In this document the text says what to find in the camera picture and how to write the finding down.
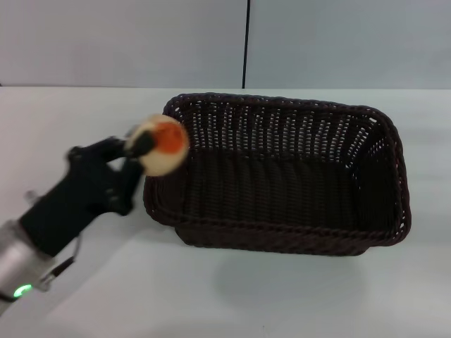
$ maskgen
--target wicker basket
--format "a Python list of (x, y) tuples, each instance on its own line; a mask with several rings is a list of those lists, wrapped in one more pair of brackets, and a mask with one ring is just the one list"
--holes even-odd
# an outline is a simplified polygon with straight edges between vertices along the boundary
[(402, 144), (376, 109), (231, 94), (183, 94), (164, 114), (190, 155), (146, 180), (148, 214), (189, 245), (354, 256), (411, 224)]

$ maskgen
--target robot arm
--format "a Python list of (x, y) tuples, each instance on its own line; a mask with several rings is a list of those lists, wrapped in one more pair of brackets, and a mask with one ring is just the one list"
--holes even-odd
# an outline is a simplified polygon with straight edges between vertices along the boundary
[[(173, 151), (174, 144), (162, 142), (175, 142), (177, 151)], [(171, 153), (165, 154), (165, 148)], [(185, 131), (166, 116), (147, 121), (127, 142), (111, 137), (85, 148), (72, 148), (66, 176), (19, 220), (0, 228), (0, 315), (42, 283), (54, 257), (96, 217), (108, 212), (129, 214), (143, 173), (164, 175), (175, 169), (187, 148)], [(120, 170), (108, 165), (117, 158), (124, 158)], [(73, 261), (69, 258), (47, 277), (55, 278)]]

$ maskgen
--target white table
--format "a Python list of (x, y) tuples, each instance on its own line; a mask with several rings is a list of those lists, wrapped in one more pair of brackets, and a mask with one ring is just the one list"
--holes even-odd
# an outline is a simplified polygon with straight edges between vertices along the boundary
[[(0, 319), (2, 338), (449, 337), (451, 91), (0, 88), (0, 215), (44, 193), (63, 155), (123, 135), (181, 92), (234, 92), (366, 104), (400, 131), (412, 231), (354, 258), (185, 246), (137, 208), (85, 231), (78, 262), (48, 294)], [(72, 247), (59, 256), (71, 253)]]

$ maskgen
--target gray wall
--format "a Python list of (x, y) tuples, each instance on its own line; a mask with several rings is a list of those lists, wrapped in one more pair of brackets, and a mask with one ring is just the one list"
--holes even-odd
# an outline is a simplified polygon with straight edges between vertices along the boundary
[(254, 0), (249, 88), (451, 88), (451, 1)]
[(0, 0), (0, 83), (239, 87), (243, 0)]

